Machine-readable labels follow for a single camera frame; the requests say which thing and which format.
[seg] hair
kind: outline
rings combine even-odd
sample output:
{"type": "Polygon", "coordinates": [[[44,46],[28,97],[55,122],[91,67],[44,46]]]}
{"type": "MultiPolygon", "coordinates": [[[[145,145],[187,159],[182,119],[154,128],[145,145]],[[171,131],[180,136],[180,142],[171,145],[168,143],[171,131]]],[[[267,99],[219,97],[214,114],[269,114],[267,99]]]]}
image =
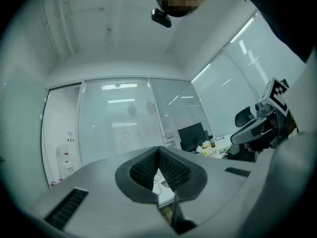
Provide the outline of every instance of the hair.
{"type": "Polygon", "coordinates": [[[180,10],[171,10],[167,3],[162,1],[162,0],[157,0],[161,10],[163,10],[163,12],[165,12],[166,14],[172,16],[172,17],[183,17],[186,16],[188,14],[191,14],[195,9],[197,9],[197,7],[191,7],[189,10],[187,11],[180,11],[180,10]]]}

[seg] fluorescent light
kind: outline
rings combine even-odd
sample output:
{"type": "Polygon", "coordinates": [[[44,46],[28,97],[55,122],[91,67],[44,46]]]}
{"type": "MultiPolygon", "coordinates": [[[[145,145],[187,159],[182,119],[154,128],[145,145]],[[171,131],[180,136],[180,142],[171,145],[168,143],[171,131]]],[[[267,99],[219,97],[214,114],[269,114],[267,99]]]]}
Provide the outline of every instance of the fluorescent light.
{"type": "Polygon", "coordinates": [[[179,96],[179,95],[177,95],[173,101],[175,101],[175,100],[178,98],[178,96],[179,96]]]}
{"type": "Polygon", "coordinates": [[[210,65],[211,65],[211,64],[208,64],[208,65],[205,67],[205,69],[203,69],[202,72],[199,73],[199,74],[197,75],[197,77],[195,77],[195,78],[193,79],[192,83],[193,83],[210,65]]]}
{"type": "Polygon", "coordinates": [[[115,89],[115,88],[117,88],[115,85],[104,85],[101,87],[101,89],[103,89],[103,90],[115,89]]]}
{"type": "Polygon", "coordinates": [[[237,35],[233,37],[230,43],[234,43],[234,41],[240,37],[240,35],[249,27],[249,25],[251,25],[253,21],[254,21],[254,18],[251,18],[248,21],[248,23],[246,23],[245,26],[239,31],[239,33],[237,33],[237,35]]]}
{"type": "Polygon", "coordinates": [[[119,88],[137,87],[138,84],[121,84],[119,88]]]}
{"type": "Polygon", "coordinates": [[[220,85],[220,87],[224,86],[226,83],[230,82],[231,79],[229,79],[228,81],[224,82],[222,85],[220,85]]]}
{"type": "Polygon", "coordinates": [[[135,101],[135,99],[113,100],[113,101],[108,101],[108,103],[120,103],[120,102],[131,102],[131,101],[135,101]]]}
{"type": "Polygon", "coordinates": [[[240,47],[242,49],[243,54],[246,55],[247,54],[247,48],[244,45],[244,41],[243,40],[239,41],[239,44],[240,44],[240,47]]]}
{"type": "Polygon", "coordinates": [[[137,125],[136,122],[114,122],[111,126],[112,127],[128,127],[128,126],[135,126],[137,125]]]}
{"type": "Polygon", "coordinates": [[[116,87],[115,85],[104,85],[101,87],[103,90],[108,89],[122,89],[122,88],[128,88],[128,87],[137,87],[138,84],[121,84],[119,87],[116,87]]]}

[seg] window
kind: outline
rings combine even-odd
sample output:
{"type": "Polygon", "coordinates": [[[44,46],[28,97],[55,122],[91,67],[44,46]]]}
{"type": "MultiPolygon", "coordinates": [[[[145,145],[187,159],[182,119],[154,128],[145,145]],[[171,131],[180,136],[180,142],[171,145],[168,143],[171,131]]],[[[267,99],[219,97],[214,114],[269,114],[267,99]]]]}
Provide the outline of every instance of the window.
{"type": "Polygon", "coordinates": [[[163,145],[147,79],[86,82],[78,133],[83,165],[112,155],[163,145]]]}
{"type": "Polygon", "coordinates": [[[195,89],[188,81],[150,79],[166,145],[180,147],[179,129],[201,122],[212,135],[206,114],[195,89]]]}
{"type": "Polygon", "coordinates": [[[255,13],[247,28],[224,47],[259,97],[266,84],[276,77],[291,86],[305,69],[305,64],[272,32],[264,18],[255,13]]]}
{"type": "Polygon", "coordinates": [[[220,53],[203,73],[193,81],[209,119],[214,137],[235,133],[234,118],[251,106],[255,113],[256,96],[231,59],[220,53]]]}

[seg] black mesh pad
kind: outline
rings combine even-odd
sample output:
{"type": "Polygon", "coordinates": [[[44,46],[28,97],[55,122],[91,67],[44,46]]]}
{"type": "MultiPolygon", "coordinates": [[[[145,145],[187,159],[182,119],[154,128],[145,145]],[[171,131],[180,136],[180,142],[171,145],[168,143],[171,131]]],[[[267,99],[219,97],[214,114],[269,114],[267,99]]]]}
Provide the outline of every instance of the black mesh pad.
{"type": "Polygon", "coordinates": [[[158,166],[159,155],[153,152],[132,166],[130,176],[137,184],[152,191],[158,166]]]}
{"type": "Polygon", "coordinates": [[[159,169],[171,190],[175,191],[190,180],[192,171],[163,151],[159,151],[159,169]]]}
{"type": "Polygon", "coordinates": [[[152,192],[158,168],[178,202],[195,199],[207,183],[201,166],[161,146],[123,163],[115,173],[116,183],[133,201],[158,204],[158,196],[152,192]]]}

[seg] bottle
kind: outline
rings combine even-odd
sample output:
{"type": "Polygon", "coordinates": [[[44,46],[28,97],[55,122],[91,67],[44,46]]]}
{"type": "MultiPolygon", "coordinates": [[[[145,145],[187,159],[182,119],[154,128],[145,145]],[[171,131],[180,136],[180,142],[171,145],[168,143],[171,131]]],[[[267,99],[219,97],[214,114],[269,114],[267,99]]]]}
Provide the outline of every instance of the bottle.
{"type": "Polygon", "coordinates": [[[216,143],[214,142],[213,137],[210,139],[210,143],[212,148],[216,147],[216,143]]]}

